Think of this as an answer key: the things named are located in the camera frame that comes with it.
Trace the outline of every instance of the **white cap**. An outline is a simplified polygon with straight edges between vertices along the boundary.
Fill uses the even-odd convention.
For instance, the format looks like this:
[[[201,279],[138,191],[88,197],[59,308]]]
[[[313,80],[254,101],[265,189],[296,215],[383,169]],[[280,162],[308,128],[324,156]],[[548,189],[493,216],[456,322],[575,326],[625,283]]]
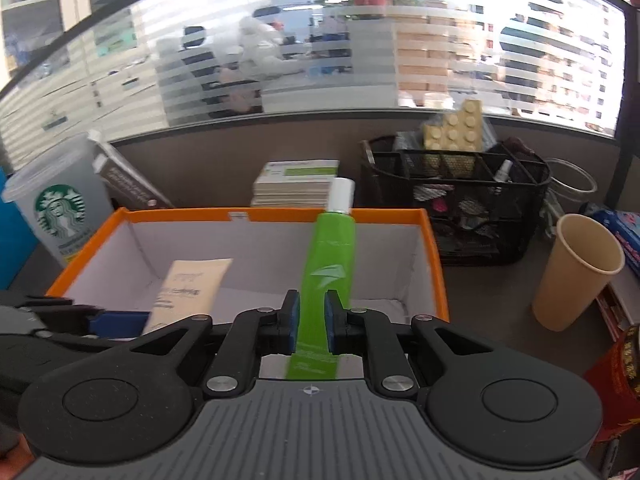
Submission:
[[[353,190],[356,184],[350,178],[336,177],[329,189],[329,198],[326,201],[326,211],[343,213],[348,215],[353,206]]]
[[[506,182],[509,179],[509,172],[511,171],[511,167],[513,166],[513,162],[511,162],[508,158],[500,166],[500,169],[494,176],[494,180],[497,182]]]

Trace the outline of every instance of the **beige paper cup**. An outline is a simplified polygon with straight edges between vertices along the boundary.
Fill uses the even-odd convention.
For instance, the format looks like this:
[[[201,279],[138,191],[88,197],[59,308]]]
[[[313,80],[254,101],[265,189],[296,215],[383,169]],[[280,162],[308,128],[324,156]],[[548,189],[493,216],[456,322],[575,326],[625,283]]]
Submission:
[[[587,216],[564,215],[531,304],[536,319],[560,332],[573,323],[625,265],[622,247],[606,227]]]

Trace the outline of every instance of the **plastic cup lid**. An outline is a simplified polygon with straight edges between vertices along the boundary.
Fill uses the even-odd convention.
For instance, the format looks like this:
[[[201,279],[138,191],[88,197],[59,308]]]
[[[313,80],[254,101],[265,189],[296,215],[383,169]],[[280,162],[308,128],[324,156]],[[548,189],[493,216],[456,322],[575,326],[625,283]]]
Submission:
[[[40,188],[57,174],[75,164],[88,150],[90,150],[90,143],[86,133],[62,140],[16,171],[4,185],[2,200],[14,202],[36,188]]]

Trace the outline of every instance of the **starbucks logo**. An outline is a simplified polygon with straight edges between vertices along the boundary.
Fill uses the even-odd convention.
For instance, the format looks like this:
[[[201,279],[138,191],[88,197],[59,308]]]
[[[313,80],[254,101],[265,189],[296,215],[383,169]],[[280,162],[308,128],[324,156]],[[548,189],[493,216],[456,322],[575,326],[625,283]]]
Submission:
[[[40,193],[34,210],[42,230],[57,238],[71,238],[78,234],[84,221],[82,195],[64,184],[49,186]]]

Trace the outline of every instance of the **green tube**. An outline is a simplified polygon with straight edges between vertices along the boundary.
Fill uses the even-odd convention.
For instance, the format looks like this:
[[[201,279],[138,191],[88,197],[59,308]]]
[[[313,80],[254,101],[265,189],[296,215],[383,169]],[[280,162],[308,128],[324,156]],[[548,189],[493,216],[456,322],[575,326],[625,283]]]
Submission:
[[[338,358],[327,348],[324,294],[334,288],[348,308],[356,238],[355,221],[349,215],[353,186],[353,180],[335,178],[326,212],[316,220],[300,289],[298,342],[287,379],[335,379]]]

